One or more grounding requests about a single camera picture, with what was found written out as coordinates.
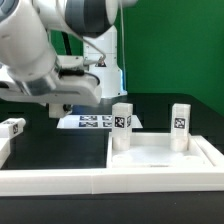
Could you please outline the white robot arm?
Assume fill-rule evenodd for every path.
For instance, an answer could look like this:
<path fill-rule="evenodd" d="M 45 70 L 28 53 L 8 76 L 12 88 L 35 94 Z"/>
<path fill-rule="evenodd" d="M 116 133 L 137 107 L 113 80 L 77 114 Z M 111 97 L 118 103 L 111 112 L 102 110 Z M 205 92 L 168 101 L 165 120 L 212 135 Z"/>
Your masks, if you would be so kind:
<path fill-rule="evenodd" d="M 0 99 L 51 118 L 124 95 L 116 15 L 138 0 L 0 0 Z"/>

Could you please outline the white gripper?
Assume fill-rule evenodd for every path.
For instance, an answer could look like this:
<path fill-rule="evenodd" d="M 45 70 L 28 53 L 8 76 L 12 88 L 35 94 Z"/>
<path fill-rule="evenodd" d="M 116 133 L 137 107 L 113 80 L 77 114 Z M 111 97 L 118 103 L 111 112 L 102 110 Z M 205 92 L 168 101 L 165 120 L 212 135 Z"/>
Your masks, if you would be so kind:
<path fill-rule="evenodd" d="M 55 90 L 37 96 L 23 93 L 6 72 L 0 78 L 0 99 L 13 102 L 65 104 L 63 110 L 66 114 L 72 113 L 72 105 L 97 105 L 101 100 L 101 94 L 102 89 L 97 78 L 87 74 L 62 76 L 57 81 Z"/>

